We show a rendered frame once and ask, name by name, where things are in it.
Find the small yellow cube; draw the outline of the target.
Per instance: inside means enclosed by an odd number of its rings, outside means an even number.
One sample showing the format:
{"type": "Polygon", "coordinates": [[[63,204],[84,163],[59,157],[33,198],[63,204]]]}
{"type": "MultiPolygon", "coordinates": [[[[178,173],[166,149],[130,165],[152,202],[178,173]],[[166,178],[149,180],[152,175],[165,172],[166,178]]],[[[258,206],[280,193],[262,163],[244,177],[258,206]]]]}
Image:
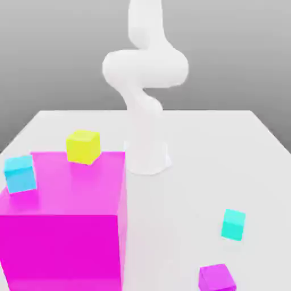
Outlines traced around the small yellow cube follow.
{"type": "Polygon", "coordinates": [[[101,154],[100,133],[76,130],[66,138],[68,161],[91,165],[101,154]]]}

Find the small turquoise cube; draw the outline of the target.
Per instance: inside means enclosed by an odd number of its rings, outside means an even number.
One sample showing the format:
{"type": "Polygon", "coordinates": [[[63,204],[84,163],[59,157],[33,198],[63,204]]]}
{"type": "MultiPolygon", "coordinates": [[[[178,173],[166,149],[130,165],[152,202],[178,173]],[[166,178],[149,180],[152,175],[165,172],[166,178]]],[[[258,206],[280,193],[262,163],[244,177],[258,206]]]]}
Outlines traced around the small turquoise cube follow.
{"type": "Polygon", "coordinates": [[[226,209],[223,217],[221,235],[224,238],[241,241],[243,237],[245,219],[245,213],[226,209]]]}

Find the small light blue cube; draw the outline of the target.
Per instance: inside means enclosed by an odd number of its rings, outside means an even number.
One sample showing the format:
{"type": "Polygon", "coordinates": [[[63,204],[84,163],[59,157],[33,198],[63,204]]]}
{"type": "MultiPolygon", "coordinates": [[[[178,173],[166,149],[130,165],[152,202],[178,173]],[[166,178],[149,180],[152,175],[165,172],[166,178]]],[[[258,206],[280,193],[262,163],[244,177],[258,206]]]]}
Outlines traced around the small light blue cube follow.
{"type": "Polygon", "coordinates": [[[10,194],[37,188],[32,155],[6,159],[4,174],[10,194]]]}

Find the small purple cube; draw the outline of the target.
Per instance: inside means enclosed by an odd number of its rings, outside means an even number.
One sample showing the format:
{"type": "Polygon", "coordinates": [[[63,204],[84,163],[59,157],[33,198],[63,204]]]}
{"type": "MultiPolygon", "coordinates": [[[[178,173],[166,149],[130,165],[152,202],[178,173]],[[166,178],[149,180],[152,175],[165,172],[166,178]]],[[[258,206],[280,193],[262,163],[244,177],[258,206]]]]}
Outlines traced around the small purple cube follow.
{"type": "Polygon", "coordinates": [[[199,269],[200,291],[236,291],[236,283],[225,264],[216,264],[199,269]]]}

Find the large magenta box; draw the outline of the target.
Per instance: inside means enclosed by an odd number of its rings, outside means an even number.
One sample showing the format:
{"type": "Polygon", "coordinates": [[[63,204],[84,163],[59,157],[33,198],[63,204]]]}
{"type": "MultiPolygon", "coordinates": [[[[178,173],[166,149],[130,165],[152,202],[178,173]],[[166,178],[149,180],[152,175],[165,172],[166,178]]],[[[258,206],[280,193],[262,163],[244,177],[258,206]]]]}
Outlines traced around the large magenta box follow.
{"type": "Polygon", "coordinates": [[[92,165],[34,152],[37,188],[0,194],[0,264],[10,291],[122,291],[124,152],[92,165]]]}

